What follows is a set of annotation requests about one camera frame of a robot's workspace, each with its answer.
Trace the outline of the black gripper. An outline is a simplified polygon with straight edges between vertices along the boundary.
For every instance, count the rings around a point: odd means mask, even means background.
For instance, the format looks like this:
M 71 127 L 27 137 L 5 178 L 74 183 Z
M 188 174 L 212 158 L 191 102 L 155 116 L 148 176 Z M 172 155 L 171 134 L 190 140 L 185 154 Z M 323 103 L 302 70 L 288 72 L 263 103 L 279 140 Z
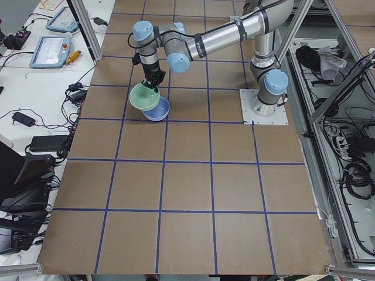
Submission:
M 159 92 L 159 85 L 165 78 L 166 71 L 160 68 L 159 63 L 142 64 L 145 78 L 142 85 L 149 88 L 152 87 L 155 93 Z

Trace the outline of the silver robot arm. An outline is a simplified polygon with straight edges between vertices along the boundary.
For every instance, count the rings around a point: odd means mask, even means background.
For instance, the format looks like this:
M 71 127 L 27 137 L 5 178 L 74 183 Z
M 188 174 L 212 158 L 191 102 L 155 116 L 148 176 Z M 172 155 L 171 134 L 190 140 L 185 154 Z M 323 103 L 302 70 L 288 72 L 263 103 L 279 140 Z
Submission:
M 260 89 L 250 107 L 259 116 L 273 115 L 289 83 L 288 76 L 275 66 L 280 56 L 274 53 L 274 32 L 287 20 L 293 5 L 293 1 L 246 1 L 242 16 L 195 35 L 185 34 L 180 22 L 161 26 L 144 20 L 135 23 L 132 36 L 136 54 L 132 63 L 142 66 L 145 78 L 131 90 L 132 106 L 149 111 L 159 104 L 159 86 L 166 73 L 159 65 L 158 48 L 164 50 L 170 71 L 184 73 L 192 61 L 253 38 L 250 70 Z

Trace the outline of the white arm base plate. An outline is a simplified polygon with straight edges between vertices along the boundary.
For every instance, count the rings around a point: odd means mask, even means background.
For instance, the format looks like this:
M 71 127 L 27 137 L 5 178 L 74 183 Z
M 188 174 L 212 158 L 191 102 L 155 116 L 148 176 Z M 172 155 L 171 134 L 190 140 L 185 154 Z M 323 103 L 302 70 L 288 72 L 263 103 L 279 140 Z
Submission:
M 246 125 L 289 125 L 283 99 L 275 105 L 264 105 L 258 99 L 257 89 L 240 89 L 243 124 Z

